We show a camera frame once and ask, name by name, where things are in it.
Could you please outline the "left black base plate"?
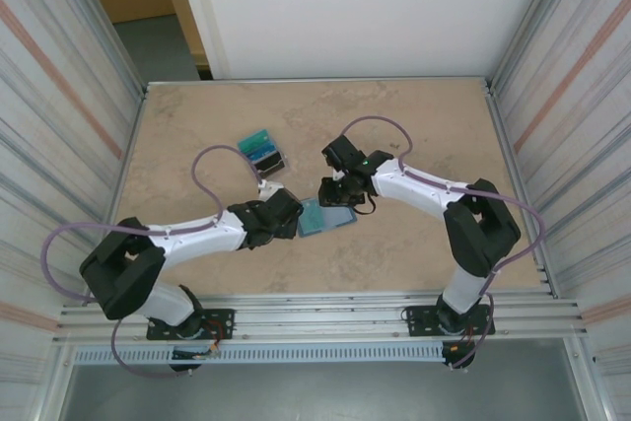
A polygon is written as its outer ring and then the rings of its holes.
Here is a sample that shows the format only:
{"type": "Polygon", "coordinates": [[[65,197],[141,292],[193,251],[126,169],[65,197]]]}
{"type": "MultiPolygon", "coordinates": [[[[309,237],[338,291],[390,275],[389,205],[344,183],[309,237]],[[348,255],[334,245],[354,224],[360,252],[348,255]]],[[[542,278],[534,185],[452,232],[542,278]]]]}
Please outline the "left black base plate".
{"type": "Polygon", "coordinates": [[[233,336],[235,315],[236,312],[231,309],[202,309],[177,326],[150,318],[146,338],[151,341],[229,340],[233,336]]]}

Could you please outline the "thin aluminium table rail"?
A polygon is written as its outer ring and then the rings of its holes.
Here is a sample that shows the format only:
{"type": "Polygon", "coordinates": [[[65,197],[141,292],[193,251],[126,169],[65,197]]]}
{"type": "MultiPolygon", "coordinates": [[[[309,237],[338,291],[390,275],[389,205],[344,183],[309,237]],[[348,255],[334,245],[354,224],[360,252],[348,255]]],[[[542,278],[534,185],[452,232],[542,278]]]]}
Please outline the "thin aluminium table rail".
{"type": "Polygon", "coordinates": [[[211,81],[151,81],[147,89],[158,86],[208,86],[208,85],[257,85],[257,84],[309,84],[309,83],[350,83],[350,82],[393,82],[393,81],[449,81],[472,80],[486,86],[483,76],[404,76],[404,77],[365,77],[365,78],[281,78],[281,79],[240,79],[211,81]]]}

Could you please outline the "blue card holder wallet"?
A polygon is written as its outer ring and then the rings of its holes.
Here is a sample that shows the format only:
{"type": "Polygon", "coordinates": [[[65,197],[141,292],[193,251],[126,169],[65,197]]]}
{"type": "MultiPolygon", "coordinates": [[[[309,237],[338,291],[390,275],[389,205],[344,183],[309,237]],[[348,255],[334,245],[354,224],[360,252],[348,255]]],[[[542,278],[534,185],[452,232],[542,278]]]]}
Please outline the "blue card holder wallet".
{"type": "Polygon", "coordinates": [[[339,227],[353,224],[357,221],[355,212],[348,207],[320,206],[320,208],[324,216],[324,230],[321,233],[329,232],[339,227]]]}

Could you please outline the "blue credit card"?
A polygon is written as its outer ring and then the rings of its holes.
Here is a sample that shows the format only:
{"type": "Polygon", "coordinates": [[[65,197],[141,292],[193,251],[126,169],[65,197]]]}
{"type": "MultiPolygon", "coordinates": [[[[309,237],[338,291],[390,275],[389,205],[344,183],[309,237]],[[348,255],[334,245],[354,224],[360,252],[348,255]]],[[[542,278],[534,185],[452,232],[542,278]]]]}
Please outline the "blue credit card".
{"type": "Polygon", "coordinates": [[[251,145],[247,148],[245,155],[252,161],[257,162],[263,160],[265,157],[274,155],[277,152],[276,146],[273,142],[265,141],[251,145]]]}

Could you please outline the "wide aluminium extrusion rail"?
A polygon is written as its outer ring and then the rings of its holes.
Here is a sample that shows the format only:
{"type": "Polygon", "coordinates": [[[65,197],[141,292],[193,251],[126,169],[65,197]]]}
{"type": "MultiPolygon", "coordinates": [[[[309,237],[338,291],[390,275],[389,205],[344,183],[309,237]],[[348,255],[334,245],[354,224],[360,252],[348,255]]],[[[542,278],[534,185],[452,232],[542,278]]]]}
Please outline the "wide aluminium extrusion rail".
{"type": "MultiPolygon", "coordinates": [[[[234,341],[357,342],[408,335],[402,311],[430,305],[434,292],[236,295],[203,299],[235,312],[234,341]]],[[[494,321],[499,339],[583,337],[587,328],[573,300],[540,291],[498,291],[494,321]]]]}

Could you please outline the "teal credit card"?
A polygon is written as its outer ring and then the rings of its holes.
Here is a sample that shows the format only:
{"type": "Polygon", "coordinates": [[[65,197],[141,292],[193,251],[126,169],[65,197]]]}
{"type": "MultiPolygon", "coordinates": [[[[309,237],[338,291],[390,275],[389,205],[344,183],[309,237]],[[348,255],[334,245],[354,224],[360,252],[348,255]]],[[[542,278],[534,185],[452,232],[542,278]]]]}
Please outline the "teal credit card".
{"type": "Polygon", "coordinates": [[[303,212],[298,221],[298,234],[306,238],[324,230],[324,216],[316,198],[302,201],[303,212]]]}
{"type": "Polygon", "coordinates": [[[238,142],[238,148],[244,153],[253,153],[260,147],[264,147],[269,141],[269,135],[266,129],[258,130],[246,138],[238,142]]]}

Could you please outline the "black credit card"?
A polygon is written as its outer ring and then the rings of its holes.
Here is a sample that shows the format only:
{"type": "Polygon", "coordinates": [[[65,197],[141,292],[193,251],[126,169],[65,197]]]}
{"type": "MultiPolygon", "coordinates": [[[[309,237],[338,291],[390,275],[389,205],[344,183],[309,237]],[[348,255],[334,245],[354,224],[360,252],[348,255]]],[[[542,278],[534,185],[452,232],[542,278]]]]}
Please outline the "black credit card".
{"type": "Polygon", "coordinates": [[[274,155],[254,162],[254,165],[261,175],[269,175],[276,173],[278,170],[282,170],[285,167],[285,162],[282,154],[276,152],[274,155]]]}

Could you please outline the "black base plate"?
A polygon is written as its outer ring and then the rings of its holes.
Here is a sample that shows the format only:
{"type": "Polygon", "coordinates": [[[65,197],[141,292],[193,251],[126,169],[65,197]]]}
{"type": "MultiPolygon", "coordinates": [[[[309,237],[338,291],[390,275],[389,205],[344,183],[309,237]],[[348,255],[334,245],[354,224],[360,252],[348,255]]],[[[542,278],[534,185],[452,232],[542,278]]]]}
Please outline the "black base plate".
{"type": "MultiPolygon", "coordinates": [[[[400,315],[406,323],[408,335],[411,337],[423,336],[446,336],[461,337],[481,335],[490,322],[490,306],[486,304],[477,305],[465,322],[458,323],[456,329],[445,329],[439,321],[436,306],[408,306],[404,308],[400,315]]],[[[490,322],[488,333],[495,333],[494,322],[490,322]]]]}
{"type": "Polygon", "coordinates": [[[151,341],[229,340],[233,336],[235,315],[236,312],[231,309],[202,309],[177,326],[150,318],[146,338],[151,341]]]}

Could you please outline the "stack of teal cards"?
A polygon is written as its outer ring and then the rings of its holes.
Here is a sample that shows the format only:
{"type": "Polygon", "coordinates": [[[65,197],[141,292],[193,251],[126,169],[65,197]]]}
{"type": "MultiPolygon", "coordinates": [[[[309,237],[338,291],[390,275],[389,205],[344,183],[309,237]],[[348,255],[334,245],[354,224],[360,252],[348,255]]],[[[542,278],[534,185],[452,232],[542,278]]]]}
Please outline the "stack of teal cards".
{"type": "Polygon", "coordinates": [[[256,131],[239,141],[238,149],[262,178],[270,177],[286,167],[282,152],[266,129],[256,131]]]}

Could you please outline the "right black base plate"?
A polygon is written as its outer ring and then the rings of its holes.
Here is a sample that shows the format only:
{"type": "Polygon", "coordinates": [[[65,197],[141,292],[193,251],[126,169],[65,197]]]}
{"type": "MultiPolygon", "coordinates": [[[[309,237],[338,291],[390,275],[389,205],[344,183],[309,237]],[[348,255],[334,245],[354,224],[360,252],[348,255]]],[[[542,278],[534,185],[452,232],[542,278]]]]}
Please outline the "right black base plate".
{"type": "MultiPolygon", "coordinates": [[[[490,322],[490,306],[486,304],[477,305],[465,322],[458,323],[456,329],[445,329],[439,321],[436,306],[408,306],[404,308],[400,315],[406,323],[408,335],[411,337],[423,336],[446,336],[461,337],[481,335],[490,322]]],[[[495,333],[494,322],[490,322],[488,333],[495,333]]]]}

